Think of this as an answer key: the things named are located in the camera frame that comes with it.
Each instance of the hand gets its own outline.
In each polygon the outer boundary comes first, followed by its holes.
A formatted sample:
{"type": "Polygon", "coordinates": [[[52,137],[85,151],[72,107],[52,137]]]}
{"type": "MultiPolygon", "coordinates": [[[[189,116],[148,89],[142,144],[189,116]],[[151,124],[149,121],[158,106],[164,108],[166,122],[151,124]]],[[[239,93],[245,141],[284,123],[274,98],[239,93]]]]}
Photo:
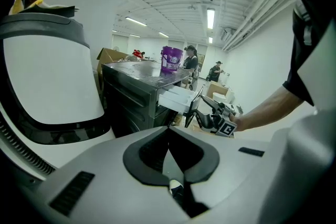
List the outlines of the hand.
{"type": "Polygon", "coordinates": [[[241,132],[241,131],[245,130],[244,127],[243,127],[243,121],[242,121],[241,118],[235,117],[235,116],[233,116],[232,113],[230,113],[229,119],[233,123],[237,124],[236,132],[241,132]]]}

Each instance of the purple bucket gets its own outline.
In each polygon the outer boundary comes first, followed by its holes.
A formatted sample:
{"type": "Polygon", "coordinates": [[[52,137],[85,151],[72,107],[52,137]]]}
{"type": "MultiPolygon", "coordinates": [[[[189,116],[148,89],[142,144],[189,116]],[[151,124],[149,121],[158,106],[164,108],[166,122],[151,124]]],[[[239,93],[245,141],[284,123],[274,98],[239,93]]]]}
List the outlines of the purple bucket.
{"type": "Polygon", "coordinates": [[[182,60],[183,50],[165,46],[162,48],[161,70],[174,72],[178,69],[182,60]]]}

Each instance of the black shirt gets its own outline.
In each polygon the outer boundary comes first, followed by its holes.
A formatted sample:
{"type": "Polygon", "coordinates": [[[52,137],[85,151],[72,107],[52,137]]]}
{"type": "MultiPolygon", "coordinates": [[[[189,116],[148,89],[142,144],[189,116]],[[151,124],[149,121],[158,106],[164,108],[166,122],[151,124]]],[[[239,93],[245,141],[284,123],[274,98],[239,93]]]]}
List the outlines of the black shirt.
{"type": "Polygon", "coordinates": [[[212,72],[211,72],[211,78],[217,78],[219,76],[219,73],[215,73],[215,71],[220,71],[220,67],[218,67],[217,65],[215,65],[212,68],[212,72]]]}
{"type": "Polygon", "coordinates": [[[283,86],[313,105],[297,71],[314,50],[331,18],[335,18],[335,0],[297,0],[293,12],[294,43],[290,71],[283,86]]]}
{"type": "Polygon", "coordinates": [[[184,60],[184,63],[183,63],[183,69],[196,69],[198,65],[198,58],[196,56],[193,56],[192,58],[191,57],[188,57],[187,59],[184,60]]]}

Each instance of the black vent grille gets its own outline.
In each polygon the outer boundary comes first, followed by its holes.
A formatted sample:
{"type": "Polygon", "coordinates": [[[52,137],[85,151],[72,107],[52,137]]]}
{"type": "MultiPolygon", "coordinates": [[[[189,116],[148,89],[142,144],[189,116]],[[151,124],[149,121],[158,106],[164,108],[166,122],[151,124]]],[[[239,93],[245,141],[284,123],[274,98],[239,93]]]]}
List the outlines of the black vent grille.
{"type": "Polygon", "coordinates": [[[80,196],[93,180],[94,174],[80,172],[49,204],[51,208],[65,216],[69,216],[80,196]]]}
{"type": "Polygon", "coordinates": [[[7,125],[3,116],[0,114],[0,136],[2,136],[11,147],[19,153],[26,161],[31,163],[35,168],[39,169],[46,175],[50,175],[55,169],[35,154],[29,147],[25,145],[7,125]]]}

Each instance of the white wall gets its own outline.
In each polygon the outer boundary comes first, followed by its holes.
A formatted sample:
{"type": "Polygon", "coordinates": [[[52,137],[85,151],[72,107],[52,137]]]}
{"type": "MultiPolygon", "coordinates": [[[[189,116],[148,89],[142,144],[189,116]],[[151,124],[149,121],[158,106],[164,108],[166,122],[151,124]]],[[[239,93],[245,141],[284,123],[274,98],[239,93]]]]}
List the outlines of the white wall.
{"type": "Polygon", "coordinates": [[[206,76],[209,74],[210,68],[213,67],[216,64],[216,62],[221,61],[225,65],[226,59],[227,59],[227,53],[223,52],[222,48],[216,46],[208,46],[204,58],[202,71],[199,74],[200,77],[205,79],[206,76]]]}
{"type": "Polygon", "coordinates": [[[184,48],[184,42],[182,41],[175,41],[175,40],[169,40],[168,46],[176,49],[183,50],[184,48]]]}
{"type": "Polygon", "coordinates": [[[207,48],[208,48],[208,46],[198,44],[198,46],[197,46],[197,54],[206,55],[207,48]]]}
{"type": "Polygon", "coordinates": [[[132,54],[133,51],[140,50],[145,52],[145,57],[150,57],[151,60],[161,62],[161,50],[162,47],[168,46],[168,39],[166,38],[128,38],[128,54],[132,54]]]}
{"type": "Polygon", "coordinates": [[[112,35],[112,49],[118,47],[120,52],[128,52],[128,37],[112,35]]]}
{"type": "Polygon", "coordinates": [[[83,24],[86,42],[90,45],[91,62],[97,67],[96,60],[100,50],[111,48],[112,26],[118,0],[44,0],[49,5],[76,6],[80,10],[74,19],[83,24]]]}
{"type": "MultiPolygon", "coordinates": [[[[272,95],[287,79],[293,44],[292,10],[288,7],[264,25],[243,45],[232,50],[224,70],[246,114],[272,95]]],[[[289,127],[314,111],[304,103],[284,119],[259,128],[237,132],[237,138],[270,141],[274,131],[289,127]]]]}

